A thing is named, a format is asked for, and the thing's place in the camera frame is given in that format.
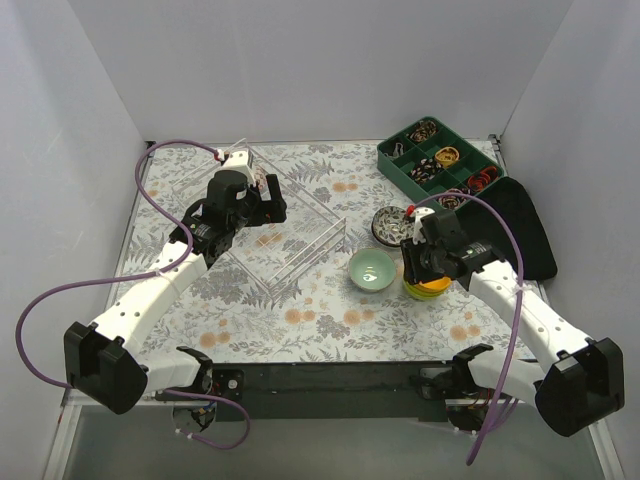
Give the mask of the orange bowl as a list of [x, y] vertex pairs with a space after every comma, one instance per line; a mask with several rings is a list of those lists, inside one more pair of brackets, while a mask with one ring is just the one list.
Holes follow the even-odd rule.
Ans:
[[446, 291], [452, 283], [452, 280], [448, 277], [442, 277], [430, 282], [421, 282], [415, 285], [415, 288], [427, 293], [439, 293]]

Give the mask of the lime green bowl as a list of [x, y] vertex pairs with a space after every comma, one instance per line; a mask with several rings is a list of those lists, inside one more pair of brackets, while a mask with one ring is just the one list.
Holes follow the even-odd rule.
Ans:
[[425, 301], [433, 298], [437, 298], [443, 295], [447, 291], [447, 287], [444, 289], [427, 289], [420, 285], [411, 285], [409, 283], [403, 283], [407, 293], [416, 300]]

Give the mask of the white wire dish rack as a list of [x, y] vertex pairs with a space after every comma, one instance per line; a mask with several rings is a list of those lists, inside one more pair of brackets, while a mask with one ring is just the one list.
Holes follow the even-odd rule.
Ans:
[[242, 229], [231, 249], [190, 287], [190, 292], [225, 305], [274, 305], [296, 295], [300, 277], [342, 247], [346, 220], [314, 198], [281, 163], [264, 157], [246, 140], [225, 152], [230, 155], [241, 149], [252, 154], [252, 169], [260, 166], [267, 175], [278, 177], [287, 219], [281, 224]]

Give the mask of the pink speckled bowl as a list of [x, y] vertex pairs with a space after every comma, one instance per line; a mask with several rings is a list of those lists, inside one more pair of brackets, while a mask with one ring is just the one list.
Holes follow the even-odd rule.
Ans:
[[414, 221], [406, 215], [405, 209], [385, 206], [374, 214], [371, 231], [381, 244], [399, 248], [403, 240], [413, 237]]

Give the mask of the mint green floral bowl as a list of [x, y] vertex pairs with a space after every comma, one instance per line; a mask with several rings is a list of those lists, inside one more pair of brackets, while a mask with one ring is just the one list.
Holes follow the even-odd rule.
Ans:
[[389, 287], [396, 278], [396, 264], [383, 250], [364, 248], [352, 255], [348, 263], [351, 281], [361, 290], [379, 292]]

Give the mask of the red diamond patterned bowl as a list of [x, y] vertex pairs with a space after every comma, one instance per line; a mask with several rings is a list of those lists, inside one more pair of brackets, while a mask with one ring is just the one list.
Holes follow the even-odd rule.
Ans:
[[260, 166], [257, 166], [253, 169], [253, 176], [255, 180], [255, 185], [258, 190], [263, 193], [268, 191], [268, 184], [266, 180], [267, 172]]

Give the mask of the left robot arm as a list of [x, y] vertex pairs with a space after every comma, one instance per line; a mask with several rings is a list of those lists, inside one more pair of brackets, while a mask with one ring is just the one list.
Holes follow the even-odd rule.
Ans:
[[205, 197], [190, 205], [164, 245], [148, 278], [133, 285], [90, 324], [64, 335], [68, 383], [115, 414], [131, 410], [149, 392], [175, 388], [193, 400], [213, 386], [214, 364], [189, 347], [158, 360], [137, 356], [156, 323], [196, 280], [228, 251], [245, 227], [283, 223], [287, 205], [279, 179], [266, 177], [269, 196], [235, 170], [222, 169]]

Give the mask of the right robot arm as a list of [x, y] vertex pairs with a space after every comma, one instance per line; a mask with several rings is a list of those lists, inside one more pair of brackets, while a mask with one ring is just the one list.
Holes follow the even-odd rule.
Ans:
[[595, 340], [572, 326], [538, 295], [519, 285], [516, 271], [487, 242], [470, 242], [452, 211], [419, 207], [413, 234], [401, 243], [407, 284], [447, 277], [489, 306], [524, 342], [534, 362], [480, 344], [454, 356], [433, 388], [475, 397], [500, 387], [536, 408], [557, 434], [569, 437], [625, 404], [623, 353], [611, 339]]

